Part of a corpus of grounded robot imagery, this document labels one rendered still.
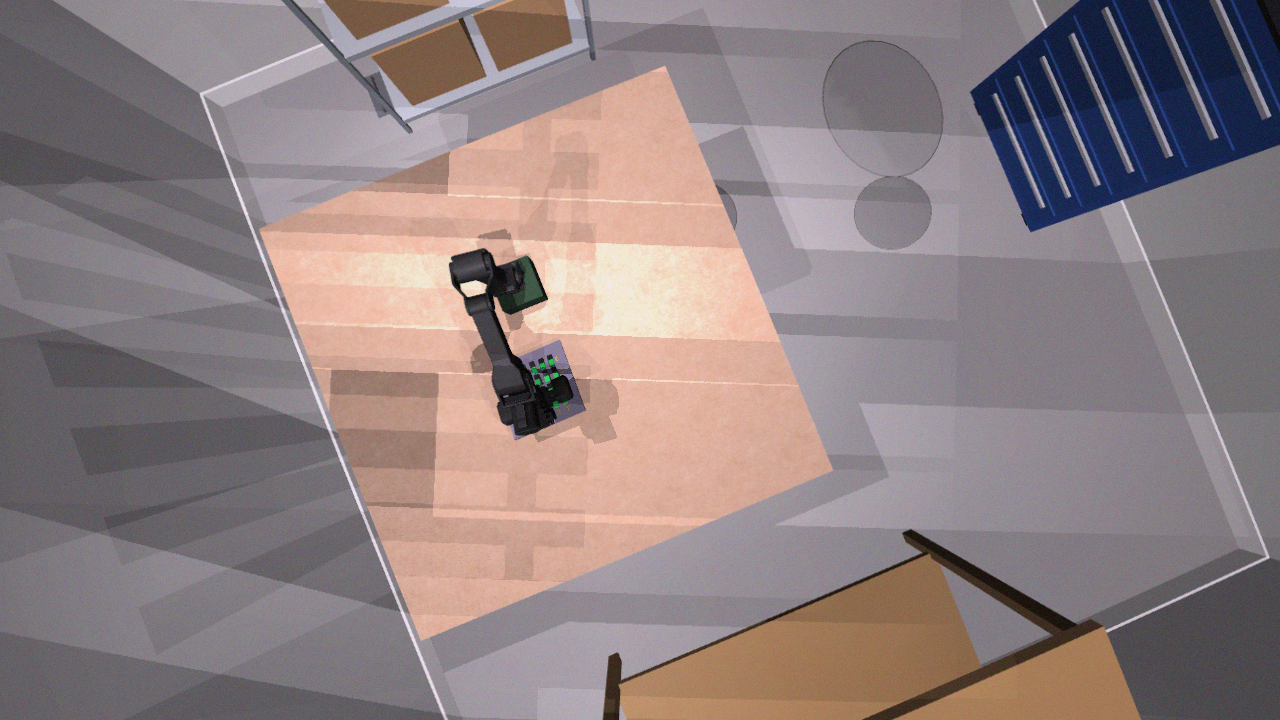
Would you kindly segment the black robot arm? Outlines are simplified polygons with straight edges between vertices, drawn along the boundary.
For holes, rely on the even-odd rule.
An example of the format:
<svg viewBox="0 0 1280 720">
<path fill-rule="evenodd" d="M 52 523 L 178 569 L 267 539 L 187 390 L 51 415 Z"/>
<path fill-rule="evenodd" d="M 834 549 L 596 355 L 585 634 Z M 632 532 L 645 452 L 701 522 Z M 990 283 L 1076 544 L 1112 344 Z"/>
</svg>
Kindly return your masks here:
<svg viewBox="0 0 1280 720">
<path fill-rule="evenodd" d="M 463 297 L 465 310 L 472 316 L 493 365 L 492 386 L 502 409 L 511 407 L 515 436 L 530 436 L 554 424 L 553 407 L 536 400 L 532 374 L 520 357 L 511 352 L 506 334 L 495 313 L 494 297 L 526 290 L 524 270 L 517 261 L 495 265 L 492 252 L 476 249 L 451 256 L 451 281 Z M 461 284 L 479 281 L 486 284 L 485 293 L 467 297 Z M 503 398 L 508 395 L 509 397 Z"/>
</svg>

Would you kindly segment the lavender switch panel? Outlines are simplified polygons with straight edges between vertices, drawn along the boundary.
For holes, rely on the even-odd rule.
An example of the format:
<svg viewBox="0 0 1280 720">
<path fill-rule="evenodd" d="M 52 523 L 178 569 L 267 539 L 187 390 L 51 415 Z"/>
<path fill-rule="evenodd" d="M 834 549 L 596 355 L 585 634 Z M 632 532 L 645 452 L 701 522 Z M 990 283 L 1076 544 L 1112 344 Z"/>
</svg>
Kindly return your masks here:
<svg viewBox="0 0 1280 720">
<path fill-rule="evenodd" d="M 536 348 L 532 352 L 524 354 L 520 359 L 524 363 L 524 366 L 532 374 L 535 386 L 539 386 L 540 388 L 545 386 L 548 389 L 553 389 L 550 386 L 552 379 L 559 375 L 566 375 L 568 378 L 573 398 L 570 398 L 563 404 L 559 404 L 557 398 L 552 400 L 557 416 L 554 424 L 563 421 L 570 416 L 575 416 L 579 413 L 586 411 L 579 393 L 579 387 L 573 379 L 570 363 L 564 355 L 564 348 L 561 345 L 561 340 L 543 346 L 541 348 Z"/>
</svg>

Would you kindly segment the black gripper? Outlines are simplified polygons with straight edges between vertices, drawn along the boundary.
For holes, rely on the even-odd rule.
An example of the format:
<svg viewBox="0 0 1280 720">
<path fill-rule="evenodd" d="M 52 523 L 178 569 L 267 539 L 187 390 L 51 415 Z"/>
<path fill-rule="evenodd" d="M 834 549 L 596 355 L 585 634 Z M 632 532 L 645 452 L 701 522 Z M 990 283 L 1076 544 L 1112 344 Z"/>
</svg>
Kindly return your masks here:
<svg viewBox="0 0 1280 720">
<path fill-rule="evenodd" d="M 538 389 L 536 400 L 532 401 L 532 402 L 538 404 L 538 402 L 541 402 L 541 401 L 547 401 L 548 407 L 550 409 L 550 407 L 553 407 L 552 400 L 554 400 L 554 398 L 557 398 L 557 401 L 559 404 L 563 404 L 563 402 L 568 401 L 570 398 L 573 398 L 573 392 L 572 392 L 572 389 L 570 387 L 570 380 L 568 380 L 568 378 L 566 375 L 559 375 L 559 377 L 552 379 L 550 380 L 550 386 L 552 386 L 553 389 L 548 389 L 545 386 L 543 386 L 541 388 L 539 386 L 536 386 L 536 389 Z M 504 424 L 506 427 L 509 427 L 511 424 L 513 424 L 512 414 L 511 414 L 511 407 L 502 409 L 500 402 L 498 402 L 497 404 L 497 410 L 498 410 L 498 414 L 500 416 L 500 423 L 502 424 Z"/>
</svg>

